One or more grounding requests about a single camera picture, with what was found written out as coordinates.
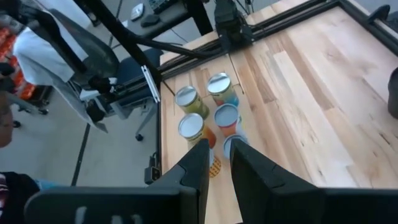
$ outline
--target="wooden table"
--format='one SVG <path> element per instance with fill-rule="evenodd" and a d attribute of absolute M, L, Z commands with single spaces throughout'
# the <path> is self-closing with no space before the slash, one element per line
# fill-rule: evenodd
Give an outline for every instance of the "wooden table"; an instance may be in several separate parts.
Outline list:
<path fill-rule="evenodd" d="M 250 15 L 261 22 L 304 0 L 283 0 Z M 210 33 L 186 45 L 217 38 Z M 162 62 L 174 57 L 165 54 Z M 171 89 L 193 85 L 210 107 L 207 80 L 218 72 L 232 78 L 251 146 L 322 187 L 398 187 L 398 121 L 387 112 L 387 83 L 398 58 L 342 9 L 334 8 L 299 25 L 168 79 Z M 162 170 L 188 151 L 178 134 L 184 112 L 162 85 Z M 210 180 L 207 223 L 241 222 L 224 137 L 212 116 L 215 154 L 221 172 Z"/>

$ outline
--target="concrete floor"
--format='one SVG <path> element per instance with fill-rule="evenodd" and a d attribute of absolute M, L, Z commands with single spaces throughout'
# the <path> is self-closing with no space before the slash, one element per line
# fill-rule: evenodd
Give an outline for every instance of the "concrete floor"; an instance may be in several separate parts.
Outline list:
<path fill-rule="evenodd" d="M 126 20 L 131 8 L 145 0 L 103 0 L 109 9 L 116 14 L 121 3 L 119 18 Z M 372 11 L 381 4 L 391 4 L 398 10 L 398 1 L 357 0 Z M 259 10 L 275 0 L 255 0 L 254 8 Z M 205 5 L 211 22 L 214 22 L 215 3 Z M 105 43 L 111 34 L 103 27 L 90 29 Z M 192 19 L 185 21 L 174 29 L 158 36 L 156 40 L 184 44 L 198 38 Z M 118 58 L 127 57 L 122 47 L 116 47 Z M 86 124 L 72 111 L 58 95 L 54 94 L 48 106 L 47 116 L 17 112 L 13 108 L 14 117 L 23 127 L 14 130 L 13 142 L 0 149 L 0 170 L 15 171 L 31 175 L 38 179 L 48 179 L 60 184 L 69 185 L 75 171 Z M 145 139 L 137 142 L 134 132 L 143 119 L 144 114 L 135 110 L 127 120 L 113 116 L 104 120 L 109 134 L 91 128 L 86 150 L 81 162 L 80 176 L 77 185 L 84 186 L 144 186 L 144 168 L 147 167 L 149 156 L 155 151 L 155 118 L 142 131 Z"/>

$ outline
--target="can lid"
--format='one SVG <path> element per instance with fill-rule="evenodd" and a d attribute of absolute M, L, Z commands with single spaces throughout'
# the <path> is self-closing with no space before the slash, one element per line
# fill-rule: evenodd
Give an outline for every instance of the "can lid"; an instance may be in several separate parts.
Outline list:
<path fill-rule="evenodd" d="M 242 140 L 243 142 L 248 142 L 247 140 L 246 140 L 246 138 L 244 138 L 243 136 L 240 136 L 240 135 L 238 135 L 238 134 L 233 134 L 233 135 L 231 135 L 231 136 L 228 136 L 226 139 L 225 139 L 225 141 L 224 141 L 224 144 L 223 144 L 223 149 L 224 149 L 224 156 L 225 156 L 225 158 L 227 158 L 227 159 L 229 159 L 229 155 L 231 154 L 231 141 L 232 141 L 232 139 L 240 139 L 240 140 Z"/>
<path fill-rule="evenodd" d="M 193 86 L 185 86 L 175 94 L 175 103 L 179 106 L 189 105 L 197 96 L 197 91 Z"/>
<path fill-rule="evenodd" d="M 214 121 L 217 126 L 227 127 L 232 125 L 239 118 L 239 111 L 235 105 L 230 103 L 225 103 L 217 107 L 214 113 Z"/>
<path fill-rule="evenodd" d="M 231 84 L 231 79 L 226 73 L 213 75 L 207 83 L 207 90 L 210 93 L 219 93 L 224 91 Z"/>
<path fill-rule="evenodd" d="M 201 131 L 202 127 L 203 118 L 197 113 L 190 113 L 182 118 L 178 131 L 182 137 L 192 138 Z"/>

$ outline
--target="office chair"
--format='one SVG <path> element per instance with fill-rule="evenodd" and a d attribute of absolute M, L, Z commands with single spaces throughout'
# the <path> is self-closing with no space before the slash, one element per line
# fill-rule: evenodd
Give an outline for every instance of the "office chair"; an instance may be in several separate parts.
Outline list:
<path fill-rule="evenodd" d="M 80 27 L 56 9 L 50 9 L 49 11 L 65 26 L 80 47 L 88 54 L 83 63 L 91 73 L 99 75 L 101 78 L 110 78 L 110 80 L 116 78 L 116 84 L 125 83 L 134 78 L 144 76 L 141 66 L 132 57 L 125 58 L 119 62 L 113 50 L 99 40 L 99 38 Z M 163 51 L 148 49 L 144 53 L 154 66 L 158 67 L 160 65 L 160 56 L 163 54 Z M 88 75 L 74 74 L 72 82 L 74 85 L 78 85 L 82 92 L 84 92 L 84 96 L 81 94 L 80 99 L 85 101 L 94 99 L 98 107 L 106 113 L 106 116 L 117 114 L 121 119 L 127 119 L 134 108 L 142 107 L 146 105 L 147 100 L 152 99 L 152 94 L 148 87 L 139 93 L 107 105 L 98 92 L 92 90 L 88 85 L 90 78 Z M 138 127 L 136 131 L 136 139 L 138 141 L 143 140 L 139 132 L 149 122 L 151 117 L 155 115 L 157 107 L 156 104 L 152 105 L 152 108 Z"/>

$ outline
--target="can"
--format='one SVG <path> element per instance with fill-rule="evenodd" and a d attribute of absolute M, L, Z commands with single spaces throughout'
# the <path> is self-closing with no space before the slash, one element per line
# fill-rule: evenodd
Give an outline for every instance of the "can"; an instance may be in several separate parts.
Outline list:
<path fill-rule="evenodd" d="M 196 113 L 185 115 L 178 125 L 178 132 L 184 137 L 190 147 L 193 147 L 201 139 L 209 140 L 209 176 L 215 177 L 221 170 L 221 162 L 214 155 L 213 148 L 216 145 L 216 135 L 205 124 L 203 118 Z"/>
<path fill-rule="evenodd" d="M 232 82 L 226 73 L 219 73 L 212 76 L 207 83 L 207 91 L 212 95 L 217 106 L 225 103 L 239 105 L 239 98 L 232 87 Z"/>
<path fill-rule="evenodd" d="M 229 156 L 231 154 L 231 142 L 232 142 L 232 139 L 240 139 L 243 142 L 248 143 L 248 140 L 245 137 L 240 136 L 238 134 L 233 134 L 231 136 L 228 136 L 225 139 L 224 144 L 223 144 L 224 157 L 227 158 L 227 159 L 229 159 Z"/>
<path fill-rule="evenodd" d="M 210 113 L 209 107 L 200 98 L 193 86 L 185 86 L 175 94 L 175 103 L 181 107 L 186 114 L 197 113 L 206 119 Z"/>
<path fill-rule="evenodd" d="M 235 105 L 227 103 L 217 107 L 214 113 L 214 121 L 221 129 L 224 137 L 233 134 L 246 136 L 242 128 L 242 117 Z"/>

